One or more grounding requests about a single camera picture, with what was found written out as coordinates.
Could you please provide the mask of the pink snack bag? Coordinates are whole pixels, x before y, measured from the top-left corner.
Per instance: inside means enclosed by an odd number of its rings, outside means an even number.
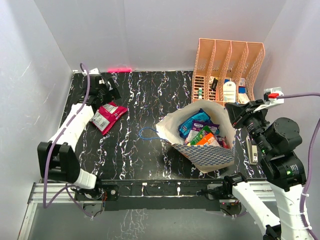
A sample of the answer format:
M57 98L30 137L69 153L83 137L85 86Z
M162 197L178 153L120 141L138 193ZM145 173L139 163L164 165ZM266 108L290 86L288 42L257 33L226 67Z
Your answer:
M102 135L106 135L114 124L128 111L127 107L116 105L113 101L101 106L91 118Z

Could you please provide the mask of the orange candy pack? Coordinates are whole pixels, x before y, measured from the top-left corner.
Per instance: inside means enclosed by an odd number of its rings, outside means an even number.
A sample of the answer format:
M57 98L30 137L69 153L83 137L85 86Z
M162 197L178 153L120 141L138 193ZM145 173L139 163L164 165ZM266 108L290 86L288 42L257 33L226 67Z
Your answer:
M220 147L221 145L217 141L215 135L213 133L208 133L205 135L199 142L196 143L197 146L215 146Z

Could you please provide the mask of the blue checkered paper bag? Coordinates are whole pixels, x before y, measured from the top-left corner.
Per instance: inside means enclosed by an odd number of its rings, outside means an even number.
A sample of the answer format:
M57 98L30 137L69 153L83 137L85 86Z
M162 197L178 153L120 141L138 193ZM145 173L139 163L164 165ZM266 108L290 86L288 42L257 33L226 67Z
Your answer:
M199 110L204 110L213 123L219 125L221 137L225 137L227 147L220 145L185 145L178 127ZM236 130L232 127L227 110L223 105L209 100L196 100L187 106L167 114L154 128L157 137L169 143L184 155L195 167L209 173L232 166L235 162Z

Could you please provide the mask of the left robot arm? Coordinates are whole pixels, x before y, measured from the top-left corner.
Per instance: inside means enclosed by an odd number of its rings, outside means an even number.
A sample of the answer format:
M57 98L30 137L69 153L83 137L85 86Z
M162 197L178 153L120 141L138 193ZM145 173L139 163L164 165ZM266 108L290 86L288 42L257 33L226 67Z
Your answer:
M83 170L75 154L76 145L88 123L106 133L122 114L114 101L120 99L114 80L99 73L87 75L87 87L71 106L69 115L47 142L40 142L37 155L41 177L85 189L93 200L103 195L97 176Z

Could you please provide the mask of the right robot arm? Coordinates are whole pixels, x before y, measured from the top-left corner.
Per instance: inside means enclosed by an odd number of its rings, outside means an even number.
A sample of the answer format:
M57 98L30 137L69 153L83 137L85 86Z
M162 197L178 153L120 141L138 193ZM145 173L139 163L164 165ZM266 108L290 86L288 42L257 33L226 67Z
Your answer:
M263 104L263 100L226 103L225 108L232 127L245 128L262 153L261 168L274 194L278 215L264 204L241 173L224 177L223 194L240 200L264 240L315 240L303 203L306 172L294 152L302 143L300 128L287 117L269 123Z

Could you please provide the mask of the white red paper box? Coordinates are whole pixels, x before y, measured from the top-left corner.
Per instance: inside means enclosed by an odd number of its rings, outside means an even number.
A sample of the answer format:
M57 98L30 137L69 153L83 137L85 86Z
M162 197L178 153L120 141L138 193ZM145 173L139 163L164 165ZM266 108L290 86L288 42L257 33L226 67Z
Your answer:
M240 104L247 104L249 101L250 99L246 93L238 93L238 102Z

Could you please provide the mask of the blue stamp pad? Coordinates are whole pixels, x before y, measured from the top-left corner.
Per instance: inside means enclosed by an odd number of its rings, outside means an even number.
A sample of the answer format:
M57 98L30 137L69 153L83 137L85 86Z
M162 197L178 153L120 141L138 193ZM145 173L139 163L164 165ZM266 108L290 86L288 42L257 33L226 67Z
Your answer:
M245 94L246 93L246 88L244 86L239 86L238 87L238 93L239 94Z

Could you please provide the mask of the white tube with label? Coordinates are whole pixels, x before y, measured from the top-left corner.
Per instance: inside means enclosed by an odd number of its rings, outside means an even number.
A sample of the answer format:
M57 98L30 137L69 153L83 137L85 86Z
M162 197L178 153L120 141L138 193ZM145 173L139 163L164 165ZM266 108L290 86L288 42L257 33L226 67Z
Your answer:
M237 87L232 81L226 81L223 84L223 101L226 103L236 102Z

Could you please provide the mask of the green candy pack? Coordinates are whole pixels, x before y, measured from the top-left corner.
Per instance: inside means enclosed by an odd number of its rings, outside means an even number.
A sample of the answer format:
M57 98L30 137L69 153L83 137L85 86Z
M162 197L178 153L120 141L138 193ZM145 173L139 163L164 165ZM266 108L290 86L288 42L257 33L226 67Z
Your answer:
M198 134L187 144L188 146L195 146L205 135L212 133L214 134L208 126L204 126Z

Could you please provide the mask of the red white staples box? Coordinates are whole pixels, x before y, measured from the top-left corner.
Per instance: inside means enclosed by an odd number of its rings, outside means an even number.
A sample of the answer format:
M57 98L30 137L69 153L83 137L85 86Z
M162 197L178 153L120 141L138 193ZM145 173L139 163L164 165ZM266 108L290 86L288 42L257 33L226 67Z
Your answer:
M245 80L245 78L240 78L240 81L239 81L239 86L240 87L245 87L246 86L246 80Z

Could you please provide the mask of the black yellow highlighter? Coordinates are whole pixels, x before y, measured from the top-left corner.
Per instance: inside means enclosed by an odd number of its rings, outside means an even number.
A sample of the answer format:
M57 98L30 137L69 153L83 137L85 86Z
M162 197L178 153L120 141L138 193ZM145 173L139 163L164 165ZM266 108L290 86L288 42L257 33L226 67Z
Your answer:
M211 90L212 90L213 92L216 91L217 85L218 85L218 79L217 79L217 78L213 78L212 83L211 83L211 86L210 86L210 88L211 88Z

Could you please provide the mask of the beige stapler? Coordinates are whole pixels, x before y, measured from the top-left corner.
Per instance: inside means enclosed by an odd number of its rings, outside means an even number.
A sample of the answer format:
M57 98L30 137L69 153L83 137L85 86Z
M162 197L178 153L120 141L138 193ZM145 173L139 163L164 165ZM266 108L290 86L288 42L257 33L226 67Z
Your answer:
M258 164L258 148L255 141L250 137L246 137L248 160L250 165Z

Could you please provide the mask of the glue stick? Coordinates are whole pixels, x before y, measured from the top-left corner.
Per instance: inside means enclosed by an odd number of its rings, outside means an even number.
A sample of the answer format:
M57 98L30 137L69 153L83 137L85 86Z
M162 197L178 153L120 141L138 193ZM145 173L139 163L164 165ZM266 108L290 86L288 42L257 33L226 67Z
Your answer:
M198 99L203 98L203 89L201 87L198 88Z

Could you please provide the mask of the orange desk organizer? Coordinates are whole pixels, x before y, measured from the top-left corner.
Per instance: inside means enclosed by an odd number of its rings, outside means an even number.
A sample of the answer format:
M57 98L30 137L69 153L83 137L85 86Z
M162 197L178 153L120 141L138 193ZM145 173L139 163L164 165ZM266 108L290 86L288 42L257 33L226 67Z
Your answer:
M224 105L225 79L239 88L240 78L245 78L246 94L253 101L254 85L265 54L262 42L200 38L191 81L191 102L201 100L198 89L202 88L203 100ZM213 78L218 79L216 91L211 90Z

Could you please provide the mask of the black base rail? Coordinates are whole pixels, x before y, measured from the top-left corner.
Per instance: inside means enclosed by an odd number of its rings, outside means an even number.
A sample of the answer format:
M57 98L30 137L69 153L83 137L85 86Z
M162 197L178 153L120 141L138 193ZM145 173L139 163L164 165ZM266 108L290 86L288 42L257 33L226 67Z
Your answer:
M86 204L103 204L105 211L219 211L224 204L240 203L223 190L222 179L104 180L97 196L89 198L79 190L75 198Z

